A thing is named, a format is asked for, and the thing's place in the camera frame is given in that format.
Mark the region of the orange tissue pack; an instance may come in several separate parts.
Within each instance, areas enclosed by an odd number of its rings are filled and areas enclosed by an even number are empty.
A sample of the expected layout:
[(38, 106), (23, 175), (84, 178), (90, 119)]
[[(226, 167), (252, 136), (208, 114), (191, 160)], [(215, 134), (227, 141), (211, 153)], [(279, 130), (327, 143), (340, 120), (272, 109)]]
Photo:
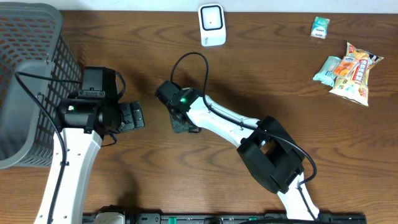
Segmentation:
[(357, 65), (364, 64), (364, 68), (368, 66), (368, 58), (361, 57), (360, 59), (344, 56), (342, 61), (333, 70), (333, 74), (339, 78), (349, 78), (351, 72)]

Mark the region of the green wet wipes pack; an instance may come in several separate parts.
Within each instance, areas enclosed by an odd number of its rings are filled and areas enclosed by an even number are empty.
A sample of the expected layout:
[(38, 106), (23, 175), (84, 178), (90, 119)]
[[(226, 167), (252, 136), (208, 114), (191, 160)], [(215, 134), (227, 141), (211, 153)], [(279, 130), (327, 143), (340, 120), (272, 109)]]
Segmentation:
[(333, 73), (333, 71), (340, 64), (340, 62), (340, 58), (329, 56), (320, 71), (314, 75), (313, 80), (320, 81), (324, 85), (333, 87), (336, 80), (336, 75)]

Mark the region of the small green wipes pack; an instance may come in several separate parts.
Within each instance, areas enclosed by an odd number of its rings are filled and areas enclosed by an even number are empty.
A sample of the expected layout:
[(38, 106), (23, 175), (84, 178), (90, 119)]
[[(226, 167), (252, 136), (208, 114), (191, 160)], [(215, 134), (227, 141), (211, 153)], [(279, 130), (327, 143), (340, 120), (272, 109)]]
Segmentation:
[(330, 20), (327, 18), (316, 17), (312, 25), (310, 36), (325, 39), (328, 33), (329, 22)]

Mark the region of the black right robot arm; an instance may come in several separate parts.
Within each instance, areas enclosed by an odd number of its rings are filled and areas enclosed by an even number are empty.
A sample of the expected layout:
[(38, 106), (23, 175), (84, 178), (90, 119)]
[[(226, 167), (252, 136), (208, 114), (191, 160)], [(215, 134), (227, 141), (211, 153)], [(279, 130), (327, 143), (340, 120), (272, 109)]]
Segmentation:
[[(156, 96), (175, 122), (188, 132), (207, 129), (236, 146), (254, 180), (281, 199), (287, 218), (319, 219), (320, 210), (305, 186), (316, 176), (317, 167), (278, 120), (271, 116), (259, 120), (237, 114), (194, 88), (173, 86), (169, 90), (159, 90)], [(310, 177), (304, 176), (304, 160), (313, 164)]]

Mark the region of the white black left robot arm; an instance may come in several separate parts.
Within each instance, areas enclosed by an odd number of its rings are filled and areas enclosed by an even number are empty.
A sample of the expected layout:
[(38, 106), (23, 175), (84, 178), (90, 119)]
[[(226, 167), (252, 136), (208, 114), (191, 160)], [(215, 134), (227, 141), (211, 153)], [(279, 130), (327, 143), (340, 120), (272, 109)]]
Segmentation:
[(106, 135), (145, 126), (139, 102), (66, 99), (56, 110), (53, 157), (36, 223), (82, 223), (90, 174)]

